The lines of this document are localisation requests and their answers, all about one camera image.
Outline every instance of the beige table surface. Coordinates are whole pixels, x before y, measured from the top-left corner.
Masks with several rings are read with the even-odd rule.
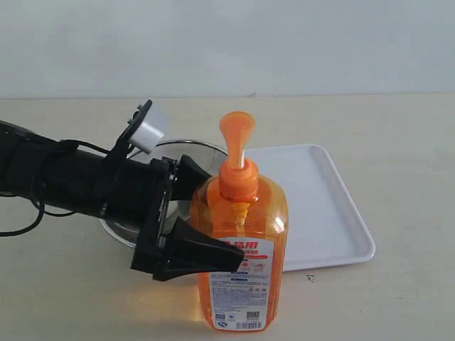
[[[0,119],[109,147],[141,101],[0,101]],[[455,94],[157,102],[171,116],[168,138],[222,144],[219,118],[241,109],[257,117],[249,147],[326,147],[375,257],[285,274],[273,325],[233,335],[203,321],[194,276],[154,282],[129,270],[132,251],[96,219],[47,217],[0,239],[0,340],[455,340]],[[0,199],[0,229],[35,213]]]

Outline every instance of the white plastic tray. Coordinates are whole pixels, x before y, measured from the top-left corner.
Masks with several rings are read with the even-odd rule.
[[[249,149],[259,172],[286,192],[289,234],[284,270],[370,260],[375,243],[327,151],[316,145]]]

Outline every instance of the metal bowl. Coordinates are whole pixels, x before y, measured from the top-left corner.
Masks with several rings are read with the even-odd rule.
[[[183,154],[190,156],[203,170],[211,175],[217,175],[221,165],[228,158],[226,150],[219,146],[207,142],[185,139],[163,141],[150,154],[137,151],[129,158],[138,162],[149,163],[151,159],[161,159],[163,156],[180,160]],[[164,221],[165,231],[172,228],[177,217],[189,220],[189,200],[171,201],[169,203],[168,213]],[[136,246],[139,229],[117,224],[116,222],[100,221],[107,233],[116,240],[128,247]]]

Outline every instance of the white wall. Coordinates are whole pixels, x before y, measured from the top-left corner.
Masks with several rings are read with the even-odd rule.
[[[454,0],[0,0],[0,97],[455,91]]]

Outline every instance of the orange bottle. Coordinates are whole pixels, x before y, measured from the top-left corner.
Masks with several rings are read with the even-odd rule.
[[[284,191],[243,155],[254,127],[255,119],[245,112],[221,119],[229,159],[191,203],[196,229],[245,252],[235,273],[198,275],[204,317],[218,330],[263,330],[277,315],[288,207]]]

